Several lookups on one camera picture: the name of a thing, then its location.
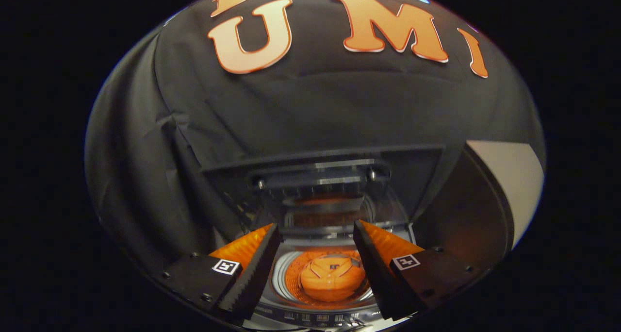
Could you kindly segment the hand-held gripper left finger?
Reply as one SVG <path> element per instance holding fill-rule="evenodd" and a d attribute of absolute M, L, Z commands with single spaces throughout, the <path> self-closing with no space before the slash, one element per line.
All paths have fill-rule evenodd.
<path fill-rule="evenodd" d="M 158 285 L 176 303 L 212 320 L 251 318 L 281 244 L 278 224 L 235 231 L 232 239 L 214 226 L 157 235 L 167 255 Z"/>

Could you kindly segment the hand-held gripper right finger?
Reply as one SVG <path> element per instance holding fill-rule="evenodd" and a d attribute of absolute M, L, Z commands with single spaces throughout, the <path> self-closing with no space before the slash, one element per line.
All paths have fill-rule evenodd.
<path fill-rule="evenodd" d="M 470 285 L 478 268 L 443 248 L 424 249 L 357 220 L 353 239 L 384 319 L 437 308 Z"/>

